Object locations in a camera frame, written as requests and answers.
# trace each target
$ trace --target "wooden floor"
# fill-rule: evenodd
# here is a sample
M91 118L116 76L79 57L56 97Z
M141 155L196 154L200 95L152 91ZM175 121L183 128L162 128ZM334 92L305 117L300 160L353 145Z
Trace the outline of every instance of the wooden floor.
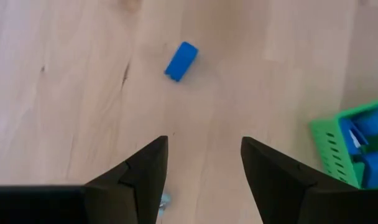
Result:
M377 98L378 0L0 0L0 184L84 183L168 135L159 222L261 223L241 137L319 169L307 123Z

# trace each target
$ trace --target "blue block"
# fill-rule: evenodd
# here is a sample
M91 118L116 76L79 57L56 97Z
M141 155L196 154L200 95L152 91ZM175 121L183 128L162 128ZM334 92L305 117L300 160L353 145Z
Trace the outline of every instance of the blue block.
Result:
M353 122L364 135L378 135L378 108L356 116Z
M196 47L188 42L182 42L164 73L179 82L196 58L197 52Z
M367 139L363 136L362 132L360 132L357 127L353 124L350 119L342 118L339 121L339 127L341 128L341 132L344 137L345 145L348 150L349 155L358 155L361 153L360 149L355 146L355 143L351 137L351 133L356 137L359 141L360 145L368 145Z
M378 187L378 152L363 154L361 160L365 164L362 187L373 189Z

